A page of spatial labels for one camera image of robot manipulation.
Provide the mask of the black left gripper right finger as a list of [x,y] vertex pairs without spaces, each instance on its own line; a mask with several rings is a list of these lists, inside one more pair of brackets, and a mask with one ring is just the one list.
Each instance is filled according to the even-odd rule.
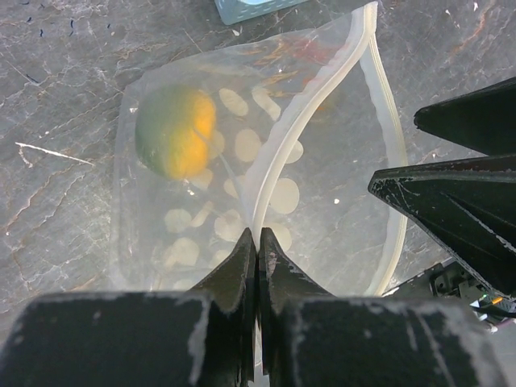
[[338,298],[265,228],[259,251],[263,370],[273,386],[506,386],[487,331],[462,302]]

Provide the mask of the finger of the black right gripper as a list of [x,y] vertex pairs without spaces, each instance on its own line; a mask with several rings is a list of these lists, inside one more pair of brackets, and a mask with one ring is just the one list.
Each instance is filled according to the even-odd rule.
[[414,115],[421,131],[488,156],[515,152],[515,79],[425,106]]

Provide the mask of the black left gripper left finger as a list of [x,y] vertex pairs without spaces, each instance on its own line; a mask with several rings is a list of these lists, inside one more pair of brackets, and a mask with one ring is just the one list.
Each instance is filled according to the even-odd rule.
[[4,386],[245,386],[254,378],[256,248],[186,291],[34,299],[1,351]]

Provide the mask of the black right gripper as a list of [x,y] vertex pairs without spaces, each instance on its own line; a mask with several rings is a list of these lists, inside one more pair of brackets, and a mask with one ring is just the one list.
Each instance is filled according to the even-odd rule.
[[460,300],[493,333],[515,322],[513,155],[382,169],[368,191],[464,267],[450,258],[387,290],[388,297]]

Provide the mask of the clear dotted zip top bag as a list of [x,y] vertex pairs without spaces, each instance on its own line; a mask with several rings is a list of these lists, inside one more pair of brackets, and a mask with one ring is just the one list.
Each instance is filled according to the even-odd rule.
[[[406,217],[368,192],[372,174],[407,163],[377,47],[371,1],[320,27],[202,52],[126,87],[114,149],[108,285],[183,290],[222,263],[243,231],[273,231],[286,255],[338,296],[383,293]],[[172,180],[135,150],[139,104],[187,85],[217,121],[206,168]]]

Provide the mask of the green yellow toy mango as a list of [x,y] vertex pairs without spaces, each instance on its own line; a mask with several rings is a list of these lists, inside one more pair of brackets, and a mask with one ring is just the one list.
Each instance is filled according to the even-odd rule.
[[137,110],[137,156],[162,177],[195,177],[208,165],[216,121],[214,100],[200,89],[168,85],[153,90]]

